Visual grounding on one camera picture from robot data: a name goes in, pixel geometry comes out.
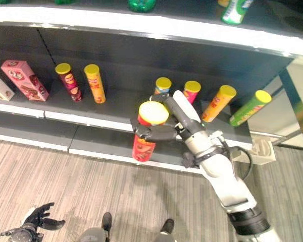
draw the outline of can lid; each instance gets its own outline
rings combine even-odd
[[[100,71],[99,66],[95,65],[95,64],[89,64],[84,68],[84,72],[86,74],[95,74],[98,73]]]
[[[197,81],[188,81],[185,83],[185,89],[190,92],[198,92],[201,90],[201,84]]]
[[[172,85],[172,82],[167,77],[159,77],[156,80],[156,86],[158,86],[159,88],[167,89],[167,88],[170,88],[171,85]]]
[[[255,96],[258,101],[263,102],[263,103],[269,103],[272,100],[271,95],[264,90],[256,91]]]
[[[144,102],[139,107],[139,115],[146,122],[152,125],[165,123],[169,113],[164,105],[155,101]]]
[[[60,63],[55,67],[55,71],[58,74],[66,74],[67,72],[71,71],[71,66],[67,63]]]
[[[229,85],[223,85],[220,87],[221,94],[229,97],[234,97],[237,94],[236,89]]]

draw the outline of store shelf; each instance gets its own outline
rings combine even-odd
[[[67,151],[77,126],[0,113],[0,140]]]
[[[127,1],[120,0],[63,6],[16,0],[0,6],[0,25],[89,30],[303,55],[303,28],[287,25],[282,21],[287,11],[286,16],[274,14],[278,9],[278,5],[255,1],[243,24],[235,27],[221,22],[223,8],[216,1],[158,1],[153,12],[135,14],[128,10]]]
[[[96,104],[89,87],[83,85],[83,88],[81,102],[73,102],[59,81],[53,82],[50,97],[46,102],[28,101],[17,91],[9,102],[0,100],[0,111],[28,116],[36,116],[34,115],[36,112],[43,112],[48,119],[132,132],[130,119],[137,117],[139,105],[149,98],[149,95],[135,91],[110,89],[107,92],[107,101],[104,104]],[[197,104],[195,107],[201,114],[207,105],[208,102],[202,102],[202,107]],[[228,145],[251,149],[252,141],[247,123],[234,128],[228,123],[230,116],[230,107],[226,107],[212,123],[207,125],[208,133],[222,130]],[[214,143],[220,145],[218,140],[214,140]]]
[[[182,165],[182,154],[187,151],[184,143],[180,141],[159,142],[156,144],[150,161],[138,162],[132,158],[133,140],[134,135],[129,133],[79,127],[69,152],[71,154],[118,160],[137,165],[199,173],[199,169],[186,169]]]

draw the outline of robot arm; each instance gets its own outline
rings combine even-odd
[[[248,187],[235,176],[230,160],[223,155],[224,149],[212,143],[197,113],[183,94],[176,91],[173,97],[157,95],[151,99],[163,102],[177,124],[171,128],[146,128],[135,123],[133,128],[136,134],[152,142],[173,139],[176,135],[182,138],[190,150],[190,153],[184,154],[183,164],[185,167],[199,166],[234,226],[238,241],[281,241],[258,208]]]

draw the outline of black shoe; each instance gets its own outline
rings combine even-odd
[[[101,227],[110,233],[110,229],[112,226],[112,216],[111,213],[105,213],[102,218]]]
[[[169,218],[165,221],[162,229],[161,229],[161,232],[166,232],[168,234],[171,234],[173,232],[173,229],[174,229],[174,220]]]

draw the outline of red pringles can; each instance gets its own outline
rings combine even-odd
[[[169,117],[167,109],[159,102],[144,102],[139,107],[138,121],[141,125],[162,125]],[[132,157],[140,162],[146,162],[153,154],[156,143],[147,142],[135,135]]]
[[[73,76],[71,66],[67,63],[60,63],[55,67],[55,71],[57,74],[59,74],[60,79],[62,80],[73,101],[81,101],[81,90]]]

